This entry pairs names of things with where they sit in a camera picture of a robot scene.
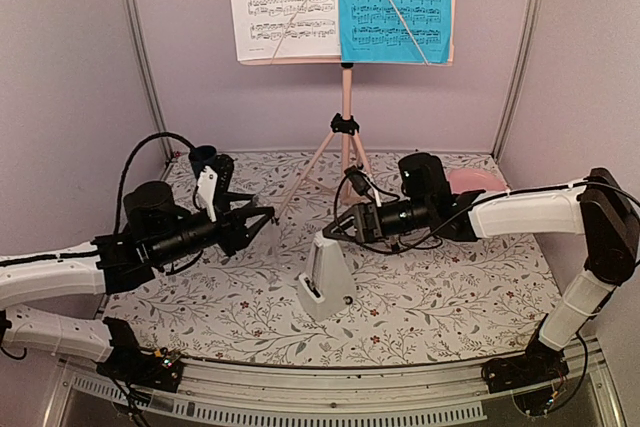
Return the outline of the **white metronome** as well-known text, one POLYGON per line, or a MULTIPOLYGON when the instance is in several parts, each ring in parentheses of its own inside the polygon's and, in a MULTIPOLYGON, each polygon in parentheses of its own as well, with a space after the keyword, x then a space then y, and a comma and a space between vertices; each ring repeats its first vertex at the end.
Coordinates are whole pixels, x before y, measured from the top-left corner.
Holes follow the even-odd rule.
POLYGON ((304 311, 317 322, 345 310, 356 300, 352 269, 341 246, 321 231, 315 234, 306 267, 298 277, 297 295, 304 311))

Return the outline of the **pink music stand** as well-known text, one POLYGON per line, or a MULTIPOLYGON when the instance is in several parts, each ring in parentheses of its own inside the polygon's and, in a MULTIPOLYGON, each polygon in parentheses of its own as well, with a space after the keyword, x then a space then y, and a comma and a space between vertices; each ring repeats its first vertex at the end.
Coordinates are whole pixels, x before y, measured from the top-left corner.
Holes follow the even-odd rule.
MULTIPOLYGON (((342 156, 342 165, 347 167, 351 162, 356 163, 356 165, 365 171, 369 171, 371 169, 370 163, 367 159, 360 133, 359 126, 355 122, 355 119, 352 114, 352 105, 351 105, 351 89, 353 83, 353 66, 356 63, 344 62, 341 60, 341 47, 340 47, 340 59, 338 61, 333 62, 320 62, 318 63, 337 63, 342 67, 342 110, 340 113, 334 116, 334 119, 331 122, 331 127, 329 134, 323 140, 320 147, 317 149, 316 153, 318 155, 322 155, 324 151, 327 149, 329 144, 332 142, 334 137, 340 137, 341 139, 341 156, 342 156)), ((314 62, 301 62, 295 61, 293 63, 277 63, 276 65, 282 64, 294 64, 294 63, 314 63, 314 62)), ((269 64, 247 64, 247 65, 273 65, 269 64)))

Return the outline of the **white sheet music page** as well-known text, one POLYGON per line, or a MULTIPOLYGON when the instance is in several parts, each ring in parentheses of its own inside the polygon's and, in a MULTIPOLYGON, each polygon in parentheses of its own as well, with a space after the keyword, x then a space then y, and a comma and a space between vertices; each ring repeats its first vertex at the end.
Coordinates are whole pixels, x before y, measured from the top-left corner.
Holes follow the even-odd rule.
POLYGON ((231 0, 244 64, 340 59, 339 0, 231 0))

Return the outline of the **blue sheet music page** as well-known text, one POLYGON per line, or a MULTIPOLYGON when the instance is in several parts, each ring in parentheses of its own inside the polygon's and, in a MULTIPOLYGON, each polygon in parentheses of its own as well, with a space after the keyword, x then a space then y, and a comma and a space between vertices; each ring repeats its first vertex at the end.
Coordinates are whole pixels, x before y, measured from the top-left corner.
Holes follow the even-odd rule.
POLYGON ((448 65, 455 0, 339 0, 341 60, 448 65))

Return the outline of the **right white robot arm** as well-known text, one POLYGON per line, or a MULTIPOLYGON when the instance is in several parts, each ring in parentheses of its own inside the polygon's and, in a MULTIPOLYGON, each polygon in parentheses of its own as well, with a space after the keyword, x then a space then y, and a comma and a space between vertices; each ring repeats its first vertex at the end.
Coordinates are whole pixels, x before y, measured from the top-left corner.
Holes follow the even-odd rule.
POLYGON ((517 374, 537 383, 584 324, 627 282, 638 264, 639 202, 605 168, 580 179, 520 190, 452 190, 439 157, 418 152, 398 162, 402 198, 369 200, 335 214, 327 238, 371 248, 419 229, 471 243, 511 234, 581 238, 586 261, 539 324, 517 374))

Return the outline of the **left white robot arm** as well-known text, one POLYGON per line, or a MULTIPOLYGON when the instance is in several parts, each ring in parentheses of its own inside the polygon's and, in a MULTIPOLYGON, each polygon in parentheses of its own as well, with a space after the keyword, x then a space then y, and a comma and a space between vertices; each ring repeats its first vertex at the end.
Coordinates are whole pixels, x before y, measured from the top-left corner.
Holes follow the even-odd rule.
POLYGON ((84 321, 32 310, 28 303, 74 294, 137 289, 157 274, 175 275, 175 262, 217 246, 231 257, 250 245, 274 217, 251 194, 225 193, 212 210, 176 204, 171 187, 150 181, 123 201, 123 231, 61 251, 9 257, 1 263, 1 343, 84 357, 111 366, 128 381, 148 373, 148 359, 121 319, 84 321))

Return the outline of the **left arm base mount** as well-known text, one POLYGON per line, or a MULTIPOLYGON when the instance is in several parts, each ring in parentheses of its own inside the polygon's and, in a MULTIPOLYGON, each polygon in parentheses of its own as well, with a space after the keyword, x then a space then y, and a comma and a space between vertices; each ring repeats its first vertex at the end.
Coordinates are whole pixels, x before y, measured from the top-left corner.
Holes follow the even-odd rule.
POLYGON ((176 393, 184 370, 182 354, 166 347, 151 353, 142 350, 135 340, 115 341, 113 350, 98 362, 98 374, 126 385, 148 387, 176 393))

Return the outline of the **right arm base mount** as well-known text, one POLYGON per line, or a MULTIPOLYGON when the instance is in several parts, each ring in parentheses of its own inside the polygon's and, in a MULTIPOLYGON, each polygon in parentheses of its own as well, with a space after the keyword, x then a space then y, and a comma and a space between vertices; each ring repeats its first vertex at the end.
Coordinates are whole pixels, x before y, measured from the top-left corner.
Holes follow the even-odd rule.
POLYGON ((493 358, 481 367, 481 377, 490 393, 503 392, 559 379, 569 373, 562 350, 553 350, 538 340, 523 354, 493 358))

